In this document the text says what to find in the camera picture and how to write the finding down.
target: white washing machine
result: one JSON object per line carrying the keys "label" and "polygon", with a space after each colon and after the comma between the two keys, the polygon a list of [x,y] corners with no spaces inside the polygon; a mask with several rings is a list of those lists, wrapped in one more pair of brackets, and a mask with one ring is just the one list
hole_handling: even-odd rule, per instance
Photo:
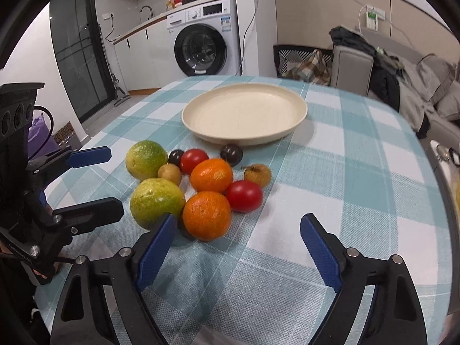
{"label": "white washing machine", "polygon": [[181,10],[167,16],[166,24],[177,80],[235,75],[240,68],[236,0],[217,0]]}

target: beige oval plate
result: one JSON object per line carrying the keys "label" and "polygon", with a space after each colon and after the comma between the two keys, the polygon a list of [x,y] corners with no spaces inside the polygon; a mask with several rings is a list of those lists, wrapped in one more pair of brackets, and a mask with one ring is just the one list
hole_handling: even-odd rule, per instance
{"label": "beige oval plate", "polygon": [[307,103],[276,85],[241,83],[213,89],[190,101],[183,124],[211,143],[241,146],[289,135],[307,116]]}

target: faucet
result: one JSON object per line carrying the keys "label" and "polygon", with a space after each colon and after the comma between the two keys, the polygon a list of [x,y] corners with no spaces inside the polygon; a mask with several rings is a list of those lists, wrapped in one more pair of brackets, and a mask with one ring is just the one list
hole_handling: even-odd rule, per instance
{"label": "faucet", "polygon": [[143,7],[141,7],[140,12],[142,12],[142,10],[143,10],[144,7],[148,7],[148,8],[150,9],[150,18],[153,19],[153,10],[152,10],[152,8],[151,8],[149,5],[144,5]]}

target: washing machine door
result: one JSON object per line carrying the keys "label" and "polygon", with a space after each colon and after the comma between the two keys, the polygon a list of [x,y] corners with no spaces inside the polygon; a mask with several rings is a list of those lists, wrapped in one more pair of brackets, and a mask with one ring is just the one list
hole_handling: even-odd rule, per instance
{"label": "washing machine door", "polygon": [[196,24],[185,27],[178,34],[174,54],[186,75],[215,75],[225,64],[227,46],[219,31]]}

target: blue and white tablecloth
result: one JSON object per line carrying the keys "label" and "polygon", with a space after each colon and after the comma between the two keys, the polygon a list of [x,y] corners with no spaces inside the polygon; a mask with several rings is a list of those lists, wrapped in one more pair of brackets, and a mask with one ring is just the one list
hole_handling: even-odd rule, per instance
{"label": "blue and white tablecloth", "polygon": [[[144,232],[129,211],[138,182],[125,154],[137,141],[157,141],[170,152],[200,147],[217,157],[219,146],[194,137],[181,111],[204,91],[237,82],[277,84],[308,103],[307,119],[290,136],[244,149],[242,166],[264,163],[273,182],[257,211],[233,214],[228,233],[213,242],[178,235],[143,297],[170,344],[307,344],[334,298],[299,232],[312,212],[345,247],[388,259],[400,254],[422,305],[428,343],[437,344],[449,305],[450,238],[432,169],[409,125],[392,109],[362,96],[291,80],[192,77],[137,103],[85,147],[107,145],[110,162],[70,170],[47,189],[53,208],[114,196],[125,216],[116,224],[74,237],[65,254],[90,259],[132,246]],[[236,178],[242,171],[235,168]],[[193,194],[184,178],[186,197]],[[36,299],[51,328],[69,267]],[[109,308],[121,344],[129,344],[113,296]],[[347,343],[356,344],[369,309],[367,289]]]}

